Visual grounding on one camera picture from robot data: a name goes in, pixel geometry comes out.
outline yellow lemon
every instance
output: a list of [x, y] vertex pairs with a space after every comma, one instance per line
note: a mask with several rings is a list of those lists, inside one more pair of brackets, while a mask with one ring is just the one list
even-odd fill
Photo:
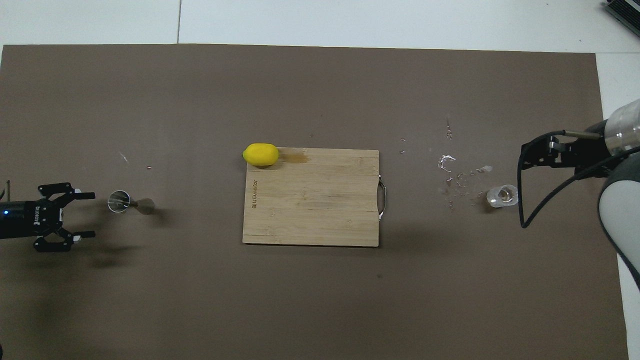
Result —
[[256, 167], [273, 165], [278, 161], [278, 148], [270, 143], [253, 143], [243, 151], [242, 157]]

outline wooden cutting board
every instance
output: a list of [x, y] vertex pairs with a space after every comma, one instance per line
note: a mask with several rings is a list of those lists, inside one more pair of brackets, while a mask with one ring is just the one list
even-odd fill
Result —
[[278, 150], [247, 164], [243, 243], [378, 246], [377, 150]]

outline cable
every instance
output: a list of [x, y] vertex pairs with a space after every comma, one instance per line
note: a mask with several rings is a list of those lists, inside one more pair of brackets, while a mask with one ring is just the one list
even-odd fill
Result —
[[540, 212], [540, 210], [542, 210], [542, 208], [547, 205], [547, 203], [549, 202], [549, 200], [551, 200], [551, 198], [553, 198], [554, 196], [556, 196], [557, 193], [559, 193], [562, 189], [566, 188], [569, 184], [571, 184], [572, 182], [574, 182], [576, 179], [580, 178], [585, 178], [588, 175], [590, 175], [593, 172], [596, 172], [597, 170], [600, 170], [600, 167], [602, 167], [603, 165], [606, 165], [614, 160], [618, 160], [620, 158], [624, 158], [625, 156], [629, 156], [631, 154], [634, 154], [636, 152], [640, 152], [640, 146], [639, 147], [634, 147], [631, 150], [627, 150], [625, 152], [621, 152], [617, 155], [608, 157], [604, 160], [601, 160], [597, 163], [595, 163], [594, 165], [591, 165], [588, 168], [585, 168], [583, 171], [574, 174], [573, 176], [571, 176], [570, 178], [568, 178], [567, 180], [565, 180], [563, 183], [561, 183], [560, 185], [558, 185], [555, 189], [553, 189], [547, 196], [545, 196], [544, 199], [542, 199], [542, 201], [536, 206], [536, 208], [531, 212], [531, 215], [529, 215], [529, 217], [527, 218], [527, 221], [524, 221], [524, 211], [522, 209], [522, 163], [524, 162], [524, 156], [527, 154], [527, 152], [529, 151], [529, 148], [538, 143], [540, 140], [544, 139], [544, 138], [548, 138], [549, 136], [554, 136], [554, 135], [564, 135], [565, 131], [561, 130], [561, 131], [553, 131], [551, 133], [547, 133], [544, 135], [541, 135], [537, 138], [535, 138], [534, 140], [532, 140], [531, 142], [527, 143], [527, 146], [524, 147], [522, 149], [522, 152], [520, 153], [520, 158], [518, 159], [518, 211], [519, 211], [519, 215], [520, 215], [520, 226], [523, 229], [526, 229], [531, 222], [533, 221], [533, 219], [536, 217], [536, 215]]

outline water droplet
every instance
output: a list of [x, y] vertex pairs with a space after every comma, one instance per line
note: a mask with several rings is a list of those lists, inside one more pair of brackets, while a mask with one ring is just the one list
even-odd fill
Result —
[[453, 133], [451, 132], [451, 126], [449, 125], [449, 119], [447, 119], [447, 139], [453, 140]]
[[438, 168], [441, 168], [442, 170], [446, 171], [446, 172], [451, 172], [451, 170], [447, 169], [444, 167], [444, 163], [447, 160], [451, 160], [451, 161], [456, 161], [456, 158], [454, 158], [451, 155], [442, 155], [440, 157], [440, 159], [438, 160]]

